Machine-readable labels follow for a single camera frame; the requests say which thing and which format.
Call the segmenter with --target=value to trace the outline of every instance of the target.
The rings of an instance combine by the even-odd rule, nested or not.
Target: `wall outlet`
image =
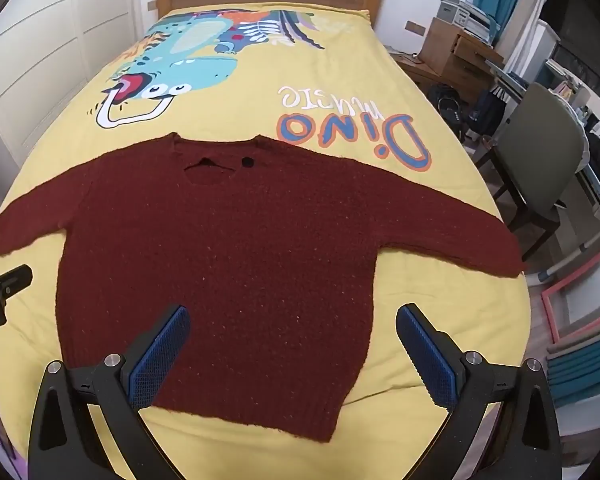
[[[409,32],[413,32],[414,34],[417,34],[418,36],[424,36],[427,28],[423,27],[422,25],[418,25],[415,22],[407,22],[404,25],[404,29],[408,30]]]

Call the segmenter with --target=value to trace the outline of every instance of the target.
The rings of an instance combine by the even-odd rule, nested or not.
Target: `maroon sweater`
[[[122,352],[180,303],[192,332],[157,406],[321,442],[365,362],[378,249],[497,276],[523,268],[496,217],[261,136],[169,134],[76,166],[5,209],[0,254],[62,229],[56,317],[69,367]]]

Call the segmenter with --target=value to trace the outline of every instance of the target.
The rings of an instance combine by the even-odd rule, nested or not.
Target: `beige curtain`
[[[504,58],[505,63],[516,49],[516,45],[520,41],[526,40],[528,34],[528,25],[531,21],[535,22],[538,19],[539,9],[546,0],[539,2],[538,0],[518,0],[516,8],[513,10],[511,19],[505,27],[500,40],[496,45],[496,51]]]

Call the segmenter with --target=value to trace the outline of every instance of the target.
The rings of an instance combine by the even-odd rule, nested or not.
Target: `bed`
[[[380,2],[157,0],[160,22],[70,102],[38,141],[2,208],[70,167],[178,132],[198,140],[261,134],[355,158],[497,215],[460,143],[374,35]],[[187,34],[201,20],[203,30]],[[228,28],[215,23],[227,20]],[[170,43],[178,34],[188,38],[182,48],[173,47],[174,38]],[[177,60],[170,57],[174,49]],[[193,52],[196,61],[187,62]],[[332,114],[350,116],[355,134],[338,132],[325,142],[320,132]],[[412,128],[383,128],[394,116],[408,116]],[[15,478],[24,474],[21,457],[43,370],[61,358],[54,298],[63,244],[62,233],[52,234],[0,258],[0,273],[22,263],[34,273],[32,285],[10,300],[8,323],[0,327],[0,426],[11,443],[1,442],[13,444],[1,459]],[[495,363],[522,360],[530,326],[523,276],[496,278],[384,250],[368,356],[328,444],[154,407],[141,415],[186,478],[402,478],[446,415],[395,334],[396,310],[409,302],[461,349]],[[98,409],[92,413],[116,471],[131,478]]]

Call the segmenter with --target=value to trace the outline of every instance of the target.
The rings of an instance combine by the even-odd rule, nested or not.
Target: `white sheer curtain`
[[[546,0],[518,0],[516,9],[496,46],[506,72],[518,72],[530,54],[540,11]]]

